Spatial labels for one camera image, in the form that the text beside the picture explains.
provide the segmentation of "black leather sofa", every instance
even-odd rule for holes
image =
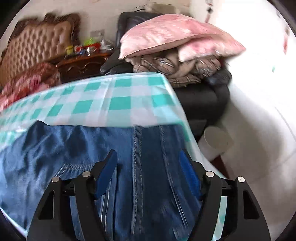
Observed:
[[[124,12],[118,19],[116,34],[116,49],[100,69],[102,75],[133,72],[132,65],[119,60],[120,39],[135,25],[159,16],[157,13]],[[206,78],[201,84],[176,88],[175,92],[185,111],[191,130],[198,139],[204,128],[214,124],[223,114],[229,100],[227,84],[231,74],[227,69],[221,69],[215,75]]]

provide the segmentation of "tufted headboard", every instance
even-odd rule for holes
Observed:
[[[64,56],[67,46],[79,44],[79,24],[75,13],[57,18],[48,13],[41,22],[37,18],[19,21],[2,52],[1,86],[37,63]]]

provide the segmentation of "metal pin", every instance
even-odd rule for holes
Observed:
[[[243,177],[238,177],[237,180],[240,182],[240,183],[244,183],[245,182],[245,179]]]
[[[89,177],[91,175],[91,173],[89,171],[85,171],[82,173],[83,177]]]
[[[214,176],[214,173],[210,172],[210,171],[206,172],[205,174],[207,175],[207,177],[213,177]]]
[[[52,178],[52,182],[53,182],[53,183],[56,183],[58,180],[59,180],[59,177],[53,177],[53,178]]]

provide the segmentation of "green and white tablecloth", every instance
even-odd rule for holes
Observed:
[[[181,124],[192,159],[221,174],[200,153],[185,113],[167,79],[158,73],[94,77],[63,84],[25,97],[0,114],[0,149],[27,131],[36,120],[48,125],[155,126]],[[214,240],[221,236],[226,199]]]

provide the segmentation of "white trash can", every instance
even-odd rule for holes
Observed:
[[[232,145],[232,138],[216,126],[208,126],[198,141],[201,153],[209,161],[227,151]]]

